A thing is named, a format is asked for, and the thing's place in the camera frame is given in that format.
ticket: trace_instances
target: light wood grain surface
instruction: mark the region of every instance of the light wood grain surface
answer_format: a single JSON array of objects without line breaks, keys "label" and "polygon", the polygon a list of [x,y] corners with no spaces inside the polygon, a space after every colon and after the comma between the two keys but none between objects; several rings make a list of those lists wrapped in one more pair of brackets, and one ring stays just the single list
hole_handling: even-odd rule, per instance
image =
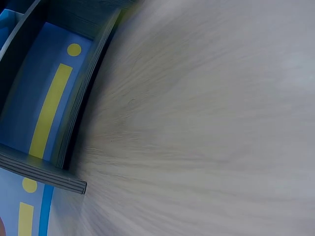
[{"label": "light wood grain surface", "polygon": [[314,12],[145,1],[82,121],[86,195],[55,191],[50,235],[314,236]]}]

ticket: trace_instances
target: blue panel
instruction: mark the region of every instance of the blue panel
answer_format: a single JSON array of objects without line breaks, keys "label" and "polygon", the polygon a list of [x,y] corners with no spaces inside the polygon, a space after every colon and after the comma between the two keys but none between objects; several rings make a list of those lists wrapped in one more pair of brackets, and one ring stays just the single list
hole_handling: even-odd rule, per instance
[{"label": "blue panel", "polygon": [[[71,43],[77,43],[82,48],[77,57],[67,53]],[[39,113],[57,68],[60,63],[69,65],[73,71],[59,103],[44,153],[44,159],[50,160],[66,103],[91,43],[88,39],[45,23],[19,71],[1,115],[1,143],[29,152]]]},{"label": "blue panel", "polygon": [[14,12],[3,10],[0,14],[0,48],[4,45],[15,26]]}]

